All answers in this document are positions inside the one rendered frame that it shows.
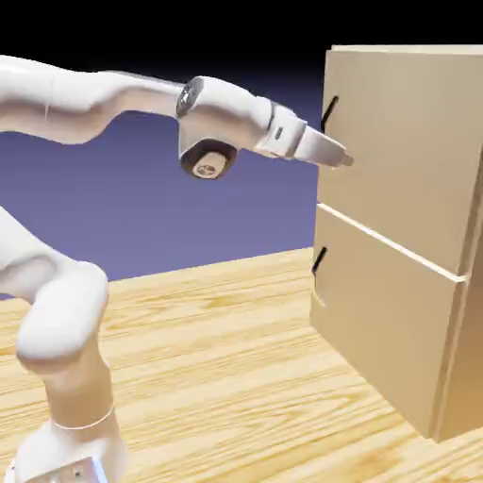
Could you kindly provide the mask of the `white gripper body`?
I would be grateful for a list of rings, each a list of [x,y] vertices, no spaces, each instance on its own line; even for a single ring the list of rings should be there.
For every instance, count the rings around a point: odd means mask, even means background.
[[[294,158],[319,166],[347,165],[346,148],[309,125],[295,148]]]

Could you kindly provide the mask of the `light wood cabinet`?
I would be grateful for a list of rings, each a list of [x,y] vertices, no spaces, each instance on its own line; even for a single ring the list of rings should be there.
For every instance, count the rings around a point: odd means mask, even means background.
[[[312,326],[424,437],[483,426],[483,45],[336,46]]]

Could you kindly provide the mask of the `short light wood door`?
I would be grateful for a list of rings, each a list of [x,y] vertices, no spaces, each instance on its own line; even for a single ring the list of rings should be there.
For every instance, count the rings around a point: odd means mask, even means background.
[[[311,322],[415,429],[433,437],[448,331],[466,278],[423,263],[320,206]]]

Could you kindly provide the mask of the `tall light wood door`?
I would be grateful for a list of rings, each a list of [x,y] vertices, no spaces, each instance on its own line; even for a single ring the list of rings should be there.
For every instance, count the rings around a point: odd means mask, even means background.
[[[336,46],[326,132],[354,157],[322,170],[320,199],[462,274],[483,150],[483,45]]]

